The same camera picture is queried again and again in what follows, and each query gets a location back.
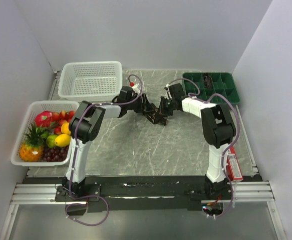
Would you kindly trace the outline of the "white fruit basket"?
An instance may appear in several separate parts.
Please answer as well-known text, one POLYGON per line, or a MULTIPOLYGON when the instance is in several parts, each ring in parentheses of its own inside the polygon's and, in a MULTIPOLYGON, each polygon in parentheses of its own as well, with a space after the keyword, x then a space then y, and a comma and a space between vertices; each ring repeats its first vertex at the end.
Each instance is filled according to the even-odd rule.
POLYGON ((25 134, 29 132, 28 127, 35 121, 35 117, 44 111, 50 112, 61 112, 62 110, 76 111, 79 107, 79 103, 76 101, 69 100, 43 100, 35 101, 28 107, 26 115, 24 117, 23 123, 19 130, 17 140, 11 155, 11 163, 17 166, 24 167, 52 167, 52 166, 62 166, 69 162, 70 153, 63 161, 57 162, 46 162, 43 160, 38 160, 36 162, 25 162, 20 157, 20 149, 23 141, 25 140, 25 134))

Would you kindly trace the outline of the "red strawberries cluster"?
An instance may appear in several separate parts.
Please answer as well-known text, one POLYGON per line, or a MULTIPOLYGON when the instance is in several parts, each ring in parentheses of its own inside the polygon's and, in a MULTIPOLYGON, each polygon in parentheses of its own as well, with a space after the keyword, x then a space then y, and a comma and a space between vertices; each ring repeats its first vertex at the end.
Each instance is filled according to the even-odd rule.
POLYGON ((61 135, 62 124, 66 122, 70 123, 74 114, 75 114, 74 110, 71 110, 71 111, 63 110, 60 113, 54 112, 52 115, 52 124, 53 124, 54 134, 61 135))

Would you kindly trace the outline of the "red rectangular box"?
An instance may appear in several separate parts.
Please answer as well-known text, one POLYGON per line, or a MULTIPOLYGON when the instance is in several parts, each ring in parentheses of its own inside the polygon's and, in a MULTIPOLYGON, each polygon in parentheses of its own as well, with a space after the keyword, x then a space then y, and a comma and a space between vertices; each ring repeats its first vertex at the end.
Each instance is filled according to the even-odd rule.
POLYGON ((233 146, 228 150, 226 163, 227 163, 226 169, 229 179, 232 182, 242 181, 243 180, 242 171, 239 166, 237 155, 233 146))

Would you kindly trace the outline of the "purple grapes bunch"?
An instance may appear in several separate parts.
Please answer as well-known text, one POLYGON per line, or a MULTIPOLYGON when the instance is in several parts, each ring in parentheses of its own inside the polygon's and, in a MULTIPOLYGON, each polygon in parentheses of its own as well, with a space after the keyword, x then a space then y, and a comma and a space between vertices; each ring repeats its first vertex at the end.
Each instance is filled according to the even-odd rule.
POLYGON ((62 162, 66 159, 69 147, 46 147, 42 155, 44 162, 62 162))

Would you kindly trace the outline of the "white perforated empty basket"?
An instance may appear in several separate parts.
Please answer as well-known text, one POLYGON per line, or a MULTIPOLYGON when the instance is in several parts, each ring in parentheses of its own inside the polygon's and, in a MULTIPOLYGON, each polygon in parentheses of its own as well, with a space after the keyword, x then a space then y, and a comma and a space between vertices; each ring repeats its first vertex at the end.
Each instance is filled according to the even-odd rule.
POLYGON ((72 62, 64 65, 58 95, 70 101, 107 102, 123 84, 119 61, 72 62))

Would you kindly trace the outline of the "orange fruit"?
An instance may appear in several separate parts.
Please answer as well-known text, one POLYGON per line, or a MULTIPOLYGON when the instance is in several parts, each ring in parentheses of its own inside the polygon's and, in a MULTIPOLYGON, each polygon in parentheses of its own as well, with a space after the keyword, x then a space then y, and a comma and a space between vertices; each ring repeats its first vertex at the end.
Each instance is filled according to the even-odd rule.
POLYGON ((65 122, 62 124, 61 126, 61 132, 62 134, 67 134, 67 135, 70 135, 71 134, 71 131, 69 130, 69 122, 65 122))

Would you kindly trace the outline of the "dark floral patterned tie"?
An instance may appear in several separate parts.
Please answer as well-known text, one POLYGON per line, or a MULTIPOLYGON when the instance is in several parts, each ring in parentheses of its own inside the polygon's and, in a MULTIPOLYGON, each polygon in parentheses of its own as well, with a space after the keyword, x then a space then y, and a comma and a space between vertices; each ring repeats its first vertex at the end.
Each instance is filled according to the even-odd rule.
POLYGON ((168 119, 159 113, 158 108, 154 104, 152 104, 152 111, 143 113, 143 116, 154 125, 166 126, 168 124, 168 119))

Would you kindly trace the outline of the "aluminium rail frame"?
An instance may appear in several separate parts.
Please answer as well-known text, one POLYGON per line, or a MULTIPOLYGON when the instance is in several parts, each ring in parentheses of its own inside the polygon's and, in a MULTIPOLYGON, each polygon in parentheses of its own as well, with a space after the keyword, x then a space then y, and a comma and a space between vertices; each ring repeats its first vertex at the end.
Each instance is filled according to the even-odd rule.
POLYGON ((54 204, 58 186, 58 184, 16 184, 10 203, 12 205, 54 204))

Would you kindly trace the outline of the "green compartment organizer tray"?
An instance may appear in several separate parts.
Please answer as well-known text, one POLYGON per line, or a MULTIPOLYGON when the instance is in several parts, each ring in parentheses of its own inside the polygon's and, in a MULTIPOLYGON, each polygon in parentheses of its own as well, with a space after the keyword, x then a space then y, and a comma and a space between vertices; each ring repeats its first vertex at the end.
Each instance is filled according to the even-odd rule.
POLYGON ((186 94, 199 93, 197 98, 203 101, 207 101, 213 94, 220 94, 223 95, 233 106, 236 106, 240 102, 233 76, 228 72, 185 72, 182 77, 191 80, 199 88, 198 91, 194 84, 183 80, 182 86, 186 94), (203 73, 209 73, 211 75, 213 81, 212 89, 206 89, 204 87, 202 78, 203 73))

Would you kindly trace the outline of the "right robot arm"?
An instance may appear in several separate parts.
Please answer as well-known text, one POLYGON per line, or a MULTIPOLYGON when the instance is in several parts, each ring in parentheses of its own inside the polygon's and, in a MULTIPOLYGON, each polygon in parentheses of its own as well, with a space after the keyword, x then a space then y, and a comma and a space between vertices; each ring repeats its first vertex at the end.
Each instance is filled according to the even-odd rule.
POLYGON ((165 96, 161 97, 157 113, 161 117, 182 111, 201 119, 203 136, 209 145, 209 162, 205 174, 204 193, 209 199, 216 199, 229 190, 227 180, 228 150, 237 131, 226 103, 210 103, 196 96, 186 95, 182 85, 167 84, 165 96))

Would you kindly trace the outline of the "pineapple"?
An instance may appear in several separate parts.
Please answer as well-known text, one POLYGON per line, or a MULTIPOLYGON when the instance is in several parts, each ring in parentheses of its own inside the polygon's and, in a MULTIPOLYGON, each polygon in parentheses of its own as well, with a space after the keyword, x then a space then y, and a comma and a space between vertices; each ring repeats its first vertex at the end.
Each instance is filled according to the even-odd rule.
POLYGON ((46 128, 31 123, 26 133, 24 133, 24 141, 19 151, 20 158, 25 162, 37 162, 43 155, 45 150, 46 139, 49 132, 46 128))

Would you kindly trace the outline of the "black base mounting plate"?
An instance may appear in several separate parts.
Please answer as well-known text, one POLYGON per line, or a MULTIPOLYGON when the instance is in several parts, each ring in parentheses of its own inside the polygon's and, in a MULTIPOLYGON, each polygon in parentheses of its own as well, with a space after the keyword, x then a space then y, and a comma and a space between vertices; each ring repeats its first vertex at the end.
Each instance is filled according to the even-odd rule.
POLYGON ((204 201, 230 200, 227 180, 212 183, 206 176, 88 176, 83 183, 64 179, 55 195, 57 202, 80 203, 88 212, 105 210, 200 211, 204 201))

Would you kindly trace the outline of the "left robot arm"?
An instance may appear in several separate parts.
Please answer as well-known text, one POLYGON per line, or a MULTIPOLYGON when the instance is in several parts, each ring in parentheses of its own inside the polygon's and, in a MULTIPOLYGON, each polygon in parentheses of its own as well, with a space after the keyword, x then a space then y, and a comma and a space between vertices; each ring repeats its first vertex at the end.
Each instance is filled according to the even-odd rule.
POLYGON ((79 201, 84 197, 88 151, 99 134, 103 120, 121 118, 130 110, 152 114, 155 112, 155 105, 149 102, 145 93, 130 86, 122 87, 119 95, 110 102, 80 103, 69 126, 70 163, 62 181, 63 188, 72 200, 79 201))

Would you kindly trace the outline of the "green lime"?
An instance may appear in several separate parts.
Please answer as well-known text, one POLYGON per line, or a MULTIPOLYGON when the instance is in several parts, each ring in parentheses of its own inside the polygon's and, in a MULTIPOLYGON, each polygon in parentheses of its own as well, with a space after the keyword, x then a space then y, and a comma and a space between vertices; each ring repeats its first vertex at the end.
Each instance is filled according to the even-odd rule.
POLYGON ((58 135, 56 135, 56 134, 49 135, 46 139, 46 145, 51 149, 54 148, 56 146, 55 139, 57 137, 58 137, 58 135))

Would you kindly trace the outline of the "pink dragon fruit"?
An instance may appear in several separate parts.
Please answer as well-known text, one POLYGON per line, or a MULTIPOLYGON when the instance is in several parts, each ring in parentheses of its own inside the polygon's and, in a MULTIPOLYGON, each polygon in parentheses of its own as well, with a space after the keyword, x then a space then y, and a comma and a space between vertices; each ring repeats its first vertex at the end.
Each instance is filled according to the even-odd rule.
POLYGON ((47 128, 52 124, 52 112, 43 111, 35 117, 35 124, 37 127, 47 128))

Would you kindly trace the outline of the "rolled brown tie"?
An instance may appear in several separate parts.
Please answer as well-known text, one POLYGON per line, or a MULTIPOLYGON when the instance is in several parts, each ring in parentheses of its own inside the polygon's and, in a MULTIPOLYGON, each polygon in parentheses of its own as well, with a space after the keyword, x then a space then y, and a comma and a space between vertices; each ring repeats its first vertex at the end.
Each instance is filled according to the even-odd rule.
POLYGON ((206 89, 212 89, 213 88, 213 81, 212 81, 211 75, 206 72, 206 73, 202 74, 202 78, 203 78, 204 87, 206 89))

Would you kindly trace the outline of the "yellow lemon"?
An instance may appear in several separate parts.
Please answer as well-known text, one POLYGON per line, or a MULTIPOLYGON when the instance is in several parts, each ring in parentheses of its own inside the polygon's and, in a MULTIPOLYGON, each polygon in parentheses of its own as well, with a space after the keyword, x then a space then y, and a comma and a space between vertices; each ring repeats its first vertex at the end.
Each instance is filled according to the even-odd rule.
POLYGON ((70 144, 71 142, 71 136, 68 135, 68 134, 61 134, 61 135, 58 135, 56 138, 55 138, 55 145, 57 147, 66 147, 70 144))

